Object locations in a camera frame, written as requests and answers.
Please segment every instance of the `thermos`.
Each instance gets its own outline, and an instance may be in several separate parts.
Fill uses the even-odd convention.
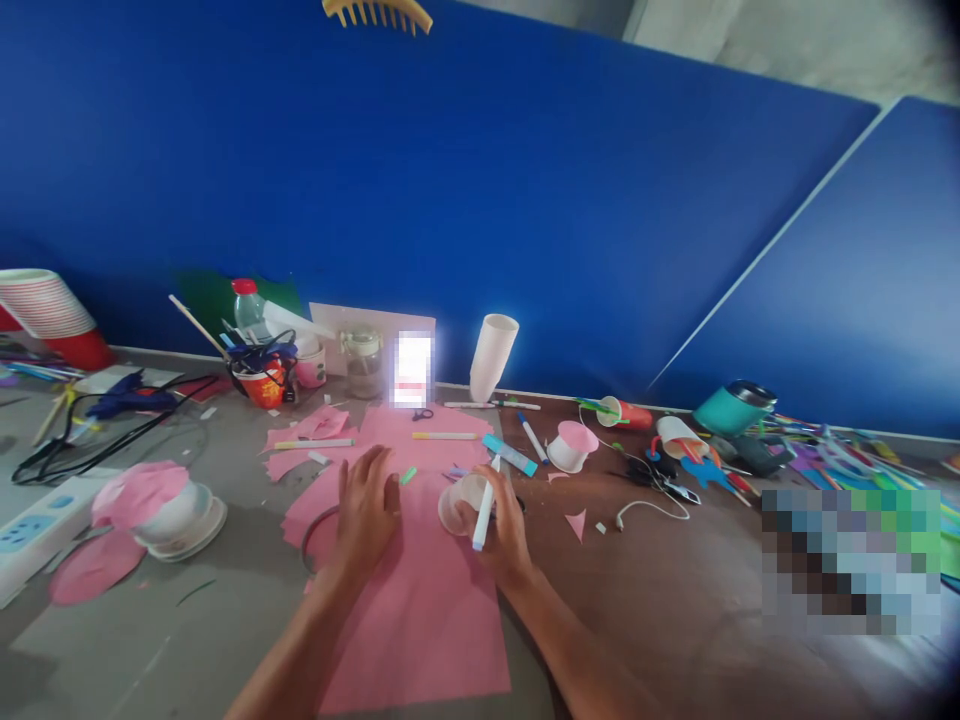
[[[715,435],[735,438],[773,412],[776,404],[777,396],[766,388],[749,380],[734,380],[698,407],[693,419]]]

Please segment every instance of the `glass jar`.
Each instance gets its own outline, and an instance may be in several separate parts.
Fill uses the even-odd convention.
[[[352,325],[340,333],[340,347],[347,360],[347,389],[361,400],[383,392],[383,337],[375,327]]]

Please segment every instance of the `red bottle cap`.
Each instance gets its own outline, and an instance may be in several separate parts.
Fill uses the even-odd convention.
[[[230,284],[237,295],[253,295],[257,292],[257,284],[250,278],[237,278]]]

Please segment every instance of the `hair comb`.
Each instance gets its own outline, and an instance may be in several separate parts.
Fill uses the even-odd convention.
[[[357,24],[357,13],[354,12],[354,6],[356,6],[357,11],[360,13],[360,20],[363,21],[364,25],[367,24],[368,9],[373,24],[378,24],[377,9],[379,8],[380,23],[382,23],[384,27],[387,27],[387,17],[389,16],[390,22],[393,24],[394,29],[396,29],[397,15],[400,16],[401,30],[403,32],[407,31],[409,20],[410,34],[414,36],[417,34],[418,25],[427,35],[430,34],[430,28],[433,27],[433,18],[427,14],[426,10],[420,7],[416,0],[379,0],[378,2],[372,2],[371,0],[323,0],[323,9],[327,13],[327,17],[337,15],[340,18],[340,23],[344,27],[347,26],[347,18],[344,17],[344,11],[350,16],[350,21],[354,25]]]

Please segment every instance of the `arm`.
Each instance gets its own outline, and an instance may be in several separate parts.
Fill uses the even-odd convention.
[[[523,514],[507,479],[488,466],[474,471],[493,484],[497,499],[496,526],[490,526],[481,560],[533,636],[573,717],[662,717],[646,687],[601,646],[534,567]],[[472,535],[477,512],[464,502],[457,511]]]
[[[233,701],[226,720],[313,718],[335,667],[334,649],[353,606],[400,524],[390,450],[377,446],[340,467],[337,543],[283,635]]]

